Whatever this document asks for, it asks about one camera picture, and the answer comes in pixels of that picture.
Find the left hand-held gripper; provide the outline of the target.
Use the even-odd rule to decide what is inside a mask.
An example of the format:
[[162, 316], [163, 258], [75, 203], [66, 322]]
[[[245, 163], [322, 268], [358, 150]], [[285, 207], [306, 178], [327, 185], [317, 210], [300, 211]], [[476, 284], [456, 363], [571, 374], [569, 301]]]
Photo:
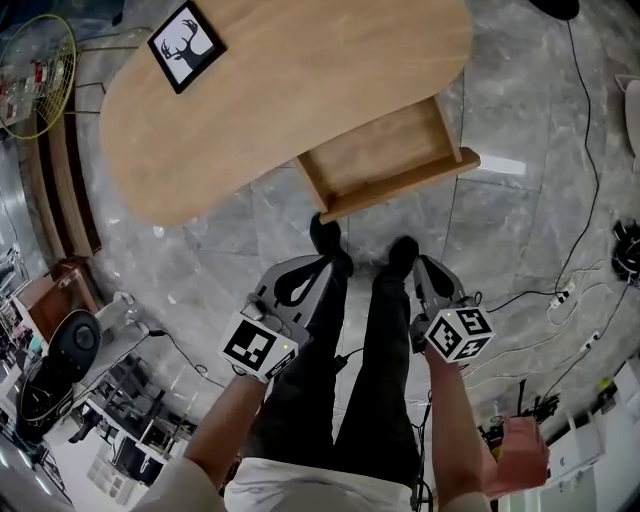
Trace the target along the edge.
[[232, 367], [272, 381], [310, 340], [308, 324], [332, 274], [327, 256], [299, 256], [271, 267], [231, 316], [219, 345]]

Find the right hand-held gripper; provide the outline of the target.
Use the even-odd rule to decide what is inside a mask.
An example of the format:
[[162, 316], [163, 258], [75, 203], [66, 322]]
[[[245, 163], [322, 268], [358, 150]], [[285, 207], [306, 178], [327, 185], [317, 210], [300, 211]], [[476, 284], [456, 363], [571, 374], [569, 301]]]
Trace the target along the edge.
[[413, 278], [416, 297], [424, 311], [410, 325], [413, 352], [424, 353], [432, 347], [446, 363], [476, 358], [494, 338], [485, 308], [456, 304], [449, 308], [432, 308], [427, 313], [430, 285], [436, 295], [450, 300], [460, 300], [465, 295], [463, 286], [448, 267], [426, 255], [416, 258]]

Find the wooden drawer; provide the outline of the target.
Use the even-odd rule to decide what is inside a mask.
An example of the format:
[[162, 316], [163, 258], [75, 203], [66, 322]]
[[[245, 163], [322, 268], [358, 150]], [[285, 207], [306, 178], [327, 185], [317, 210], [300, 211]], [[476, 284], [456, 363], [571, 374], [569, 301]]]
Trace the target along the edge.
[[323, 224], [476, 169], [480, 163], [475, 151], [455, 139], [437, 96], [361, 125], [296, 158], [320, 205]]

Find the person's left forearm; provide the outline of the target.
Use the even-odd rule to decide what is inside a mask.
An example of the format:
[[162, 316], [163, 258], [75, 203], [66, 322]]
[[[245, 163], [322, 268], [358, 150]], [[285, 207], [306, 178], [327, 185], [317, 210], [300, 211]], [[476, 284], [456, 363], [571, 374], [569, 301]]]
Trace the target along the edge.
[[219, 489], [241, 450], [268, 385], [236, 376], [206, 414], [184, 457], [198, 465]]

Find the person's right forearm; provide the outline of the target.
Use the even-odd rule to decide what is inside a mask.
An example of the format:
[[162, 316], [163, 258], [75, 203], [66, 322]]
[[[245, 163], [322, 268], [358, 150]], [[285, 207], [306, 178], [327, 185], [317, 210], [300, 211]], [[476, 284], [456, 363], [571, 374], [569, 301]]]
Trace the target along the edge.
[[441, 512], [490, 512], [482, 492], [481, 439], [458, 366], [429, 347], [432, 465]]

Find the wooden coffee table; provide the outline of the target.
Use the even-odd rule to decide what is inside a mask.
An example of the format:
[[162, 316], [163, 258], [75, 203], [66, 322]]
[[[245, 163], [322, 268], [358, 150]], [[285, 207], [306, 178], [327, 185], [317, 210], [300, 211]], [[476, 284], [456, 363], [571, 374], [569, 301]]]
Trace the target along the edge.
[[176, 94], [147, 42], [118, 71], [100, 145], [129, 211], [173, 227], [337, 136], [439, 97], [464, 0], [193, 0], [227, 46]]

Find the person's right black shoe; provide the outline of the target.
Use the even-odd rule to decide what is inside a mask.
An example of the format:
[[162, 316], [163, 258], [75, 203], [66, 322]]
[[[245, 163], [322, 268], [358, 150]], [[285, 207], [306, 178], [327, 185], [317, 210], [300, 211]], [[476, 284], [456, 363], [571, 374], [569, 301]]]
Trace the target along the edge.
[[419, 244], [410, 236], [398, 238], [388, 253], [387, 270], [391, 275], [405, 279], [412, 271], [419, 255]]

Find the person's black shoe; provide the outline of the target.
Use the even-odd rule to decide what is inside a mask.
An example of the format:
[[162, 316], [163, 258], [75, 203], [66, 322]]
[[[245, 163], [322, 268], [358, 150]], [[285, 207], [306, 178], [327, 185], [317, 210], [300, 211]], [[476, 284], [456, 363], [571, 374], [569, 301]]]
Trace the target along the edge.
[[391, 275], [405, 279], [412, 271], [419, 255], [419, 244], [410, 236], [398, 238], [388, 253], [387, 270]]
[[321, 222], [321, 214], [316, 213], [310, 222], [310, 238], [316, 251], [323, 256], [329, 256], [347, 277], [352, 277], [354, 264], [349, 254], [341, 245], [342, 231], [336, 221], [326, 224]]

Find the person's left black shoe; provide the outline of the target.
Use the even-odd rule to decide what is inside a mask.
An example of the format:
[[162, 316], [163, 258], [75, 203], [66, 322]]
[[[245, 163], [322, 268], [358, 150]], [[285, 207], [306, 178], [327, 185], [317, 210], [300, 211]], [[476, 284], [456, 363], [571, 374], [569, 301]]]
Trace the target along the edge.
[[321, 222], [321, 214], [316, 213], [310, 222], [310, 238], [316, 251], [323, 256], [329, 256], [347, 277], [352, 277], [354, 264], [349, 254], [341, 245], [342, 231], [336, 221], [326, 224]]

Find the person's black trousers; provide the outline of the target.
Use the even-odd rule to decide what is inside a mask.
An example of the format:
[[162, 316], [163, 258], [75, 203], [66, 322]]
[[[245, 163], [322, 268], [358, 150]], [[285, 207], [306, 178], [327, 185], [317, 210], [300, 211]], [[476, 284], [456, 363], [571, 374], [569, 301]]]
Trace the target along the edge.
[[334, 357], [344, 320], [348, 266], [335, 265], [311, 339], [276, 378], [254, 421], [244, 458], [373, 477], [412, 488], [419, 450], [404, 398], [409, 370], [409, 298], [403, 278], [374, 279], [363, 362], [345, 417], [332, 432]]

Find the white low cabinet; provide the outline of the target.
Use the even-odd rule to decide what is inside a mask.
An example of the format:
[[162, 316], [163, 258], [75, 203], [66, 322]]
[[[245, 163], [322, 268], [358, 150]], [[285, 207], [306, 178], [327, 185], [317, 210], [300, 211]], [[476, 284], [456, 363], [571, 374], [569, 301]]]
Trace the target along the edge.
[[640, 512], [640, 355], [614, 376], [611, 405], [550, 445], [541, 512]]

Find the black fan with disc base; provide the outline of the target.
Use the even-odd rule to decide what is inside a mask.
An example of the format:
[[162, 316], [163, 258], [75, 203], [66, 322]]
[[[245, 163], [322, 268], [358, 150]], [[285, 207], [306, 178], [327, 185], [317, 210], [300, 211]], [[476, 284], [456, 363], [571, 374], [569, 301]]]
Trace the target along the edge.
[[76, 310], [59, 324], [18, 394], [15, 436], [23, 444], [39, 444], [70, 410], [74, 387], [93, 366], [100, 345], [100, 324], [90, 312]]

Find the brown wooden cabinet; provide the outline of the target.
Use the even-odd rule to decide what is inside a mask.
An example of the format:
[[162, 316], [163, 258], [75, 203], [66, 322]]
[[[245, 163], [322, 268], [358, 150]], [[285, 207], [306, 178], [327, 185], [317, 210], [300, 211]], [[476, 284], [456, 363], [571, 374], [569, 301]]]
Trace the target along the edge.
[[14, 303], [44, 342], [71, 312], [97, 313], [104, 306], [88, 259], [78, 256], [58, 261], [46, 275], [29, 281], [14, 296]]

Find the dark wooden step platform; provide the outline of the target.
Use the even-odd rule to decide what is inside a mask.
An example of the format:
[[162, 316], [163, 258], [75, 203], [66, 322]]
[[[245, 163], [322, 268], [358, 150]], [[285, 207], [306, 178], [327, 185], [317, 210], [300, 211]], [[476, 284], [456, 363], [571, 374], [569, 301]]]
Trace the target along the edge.
[[85, 187], [75, 117], [62, 114], [25, 146], [28, 184], [53, 256], [92, 257], [101, 241]]

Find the framed deer picture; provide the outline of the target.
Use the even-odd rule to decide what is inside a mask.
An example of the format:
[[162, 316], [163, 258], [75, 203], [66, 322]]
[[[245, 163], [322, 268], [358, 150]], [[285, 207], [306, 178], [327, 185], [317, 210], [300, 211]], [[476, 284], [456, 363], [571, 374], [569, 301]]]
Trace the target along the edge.
[[147, 42], [176, 94], [181, 94], [227, 46], [193, 0], [185, 2]]

